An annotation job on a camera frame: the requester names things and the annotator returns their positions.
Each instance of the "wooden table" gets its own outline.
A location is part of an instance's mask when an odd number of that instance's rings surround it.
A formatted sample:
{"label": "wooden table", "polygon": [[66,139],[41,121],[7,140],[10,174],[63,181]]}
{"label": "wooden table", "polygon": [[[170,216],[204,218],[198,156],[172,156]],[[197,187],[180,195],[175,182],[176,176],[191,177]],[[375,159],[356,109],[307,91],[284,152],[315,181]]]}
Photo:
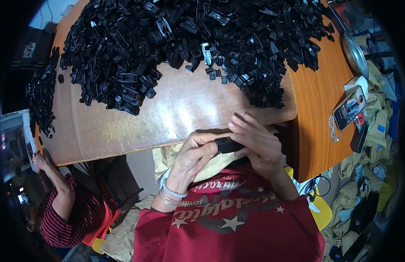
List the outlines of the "wooden table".
{"label": "wooden table", "polygon": [[[79,0],[71,13],[57,25],[54,46],[64,46],[67,33],[88,0]],[[290,74],[286,74],[282,109],[260,109],[250,106],[246,96],[229,83],[222,85],[217,78],[210,81],[201,63],[193,73],[182,66],[176,70],[162,64],[158,70],[163,77],[155,87],[157,95],[145,99],[139,116],[92,102],[90,107],[79,102],[81,87],[70,83],[71,70],[57,68],[64,83],[56,83],[53,121],[56,133],[52,139],[42,136],[54,162],[65,165],[80,161],[106,158],[184,141],[197,129],[226,129],[233,113],[251,113],[263,124],[292,120],[296,117],[294,91]]]}
{"label": "wooden table", "polygon": [[[323,22],[327,25],[330,20],[323,16]],[[335,43],[326,38],[322,41],[312,39],[321,48],[318,71],[304,66],[299,66],[297,72],[289,70],[298,112],[297,118],[291,121],[295,158],[289,164],[299,182],[315,177],[352,153],[350,143],[355,125],[350,124],[344,129],[337,143],[331,140],[328,126],[333,109],[345,97],[343,85],[353,77],[338,32],[333,37]]]}
{"label": "wooden table", "polygon": [[[55,46],[64,46],[71,25],[86,3],[88,0],[79,0],[57,25]],[[209,81],[203,64],[193,74],[184,66],[176,71],[162,64],[158,67],[163,77],[155,88],[157,95],[146,99],[140,115],[134,117],[115,109],[106,110],[102,103],[92,102],[90,107],[79,103],[80,86],[70,84],[70,70],[57,68],[57,74],[62,73],[65,82],[56,84],[53,105],[56,133],[53,139],[43,136],[44,146],[58,165],[64,165],[178,143],[196,129],[227,128],[234,112],[248,111],[263,124],[297,116],[290,122],[294,153],[290,164],[294,177],[305,181],[352,153],[349,144],[354,125],[343,131],[337,143],[331,140],[328,127],[332,110],[344,97],[343,85],[353,77],[338,41],[339,34],[333,36],[335,43],[313,39],[321,47],[318,71],[302,65],[297,72],[287,71],[282,80],[283,109],[253,108],[234,84],[221,85],[219,79]]]}

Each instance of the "hand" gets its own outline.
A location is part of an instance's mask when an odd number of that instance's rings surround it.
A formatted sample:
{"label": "hand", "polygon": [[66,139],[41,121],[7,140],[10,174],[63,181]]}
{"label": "hand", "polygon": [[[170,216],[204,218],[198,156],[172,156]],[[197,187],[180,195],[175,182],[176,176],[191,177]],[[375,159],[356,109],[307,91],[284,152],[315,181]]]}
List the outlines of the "hand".
{"label": "hand", "polygon": [[32,162],[34,163],[34,166],[40,170],[45,170],[45,168],[50,165],[39,151],[32,154]]}
{"label": "hand", "polygon": [[278,138],[248,114],[243,114],[243,119],[236,115],[228,123],[233,134],[230,138],[245,148],[234,153],[236,157],[247,156],[253,169],[260,175],[271,178],[282,168],[281,143]]}
{"label": "hand", "polygon": [[226,134],[211,134],[192,132],[185,141],[166,180],[169,190],[184,194],[195,176],[214,157],[218,151],[217,138],[230,136]]}

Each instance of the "phone screen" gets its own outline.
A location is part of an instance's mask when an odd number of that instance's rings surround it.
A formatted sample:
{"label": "phone screen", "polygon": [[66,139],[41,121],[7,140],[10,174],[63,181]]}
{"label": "phone screen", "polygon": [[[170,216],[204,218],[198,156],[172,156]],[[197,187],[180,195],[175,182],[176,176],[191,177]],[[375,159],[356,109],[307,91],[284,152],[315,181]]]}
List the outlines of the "phone screen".
{"label": "phone screen", "polygon": [[362,111],[367,102],[360,86],[333,112],[339,130],[346,126]]}

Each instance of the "woman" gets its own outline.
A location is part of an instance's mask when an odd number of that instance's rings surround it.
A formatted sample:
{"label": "woman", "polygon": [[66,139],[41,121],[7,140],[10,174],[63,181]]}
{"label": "woman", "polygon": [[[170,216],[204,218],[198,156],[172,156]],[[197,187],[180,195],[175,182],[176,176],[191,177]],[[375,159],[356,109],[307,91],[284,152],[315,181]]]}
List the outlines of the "woman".
{"label": "woman", "polygon": [[78,185],[70,174],[64,177],[40,153],[32,155],[32,162],[40,170],[45,197],[38,210],[29,207],[27,228],[41,232],[51,246],[74,247],[93,229],[104,204],[92,191]]}
{"label": "woman", "polygon": [[[281,143],[248,114],[232,134],[192,133],[151,210],[140,212],[133,261],[320,261],[324,240],[281,164]],[[214,139],[245,146],[251,164],[191,184],[217,153]]]}

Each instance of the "metal lid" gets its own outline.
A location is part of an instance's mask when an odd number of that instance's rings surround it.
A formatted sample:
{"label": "metal lid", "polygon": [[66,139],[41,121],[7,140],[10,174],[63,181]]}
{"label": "metal lid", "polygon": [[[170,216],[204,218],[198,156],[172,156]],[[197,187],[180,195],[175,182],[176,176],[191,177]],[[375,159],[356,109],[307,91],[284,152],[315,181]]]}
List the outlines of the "metal lid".
{"label": "metal lid", "polygon": [[349,50],[351,51],[352,57],[357,63],[359,71],[361,72],[362,76],[368,79],[369,72],[367,61],[365,60],[365,56],[361,50],[361,47],[359,46],[358,42],[355,40],[355,38],[352,36],[351,33],[345,32],[345,39],[346,42],[348,43],[348,47]]}

